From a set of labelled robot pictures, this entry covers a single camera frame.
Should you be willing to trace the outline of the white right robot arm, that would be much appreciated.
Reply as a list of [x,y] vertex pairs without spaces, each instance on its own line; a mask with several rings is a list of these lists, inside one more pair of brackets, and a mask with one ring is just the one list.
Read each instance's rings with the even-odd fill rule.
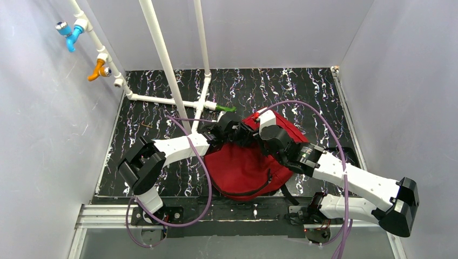
[[348,163],[307,142],[298,142],[278,125],[263,127],[260,142],[267,154],[295,174],[342,185],[356,197],[345,199],[319,194],[308,207],[309,214],[324,219],[357,219],[378,224],[385,231],[410,237],[420,205],[417,183],[377,176]]

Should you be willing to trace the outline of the red student backpack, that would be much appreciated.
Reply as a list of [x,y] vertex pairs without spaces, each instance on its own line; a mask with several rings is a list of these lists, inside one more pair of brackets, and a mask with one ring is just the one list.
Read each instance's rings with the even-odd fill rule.
[[[274,114],[277,118],[276,125],[284,128],[299,142],[310,143],[291,122],[277,112]],[[258,132],[258,125],[252,117],[253,114],[242,120]],[[337,148],[324,148],[324,150],[332,153]],[[280,190],[293,205],[299,205],[286,187],[286,182],[295,173],[280,165],[271,156],[263,155],[256,141],[248,147],[225,144],[221,150],[204,156],[204,162],[212,186],[229,199],[249,201]]]

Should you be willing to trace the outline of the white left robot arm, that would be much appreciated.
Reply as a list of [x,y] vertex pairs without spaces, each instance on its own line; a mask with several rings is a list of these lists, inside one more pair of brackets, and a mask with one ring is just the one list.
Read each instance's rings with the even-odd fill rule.
[[155,188],[163,168],[191,157],[202,158],[215,153],[228,143],[246,146],[253,140],[255,130],[242,122],[233,112],[223,114],[216,122],[207,122],[196,132],[182,137],[151,140],[141,137],[117,164],[139,205],[153,214],[163,207]]

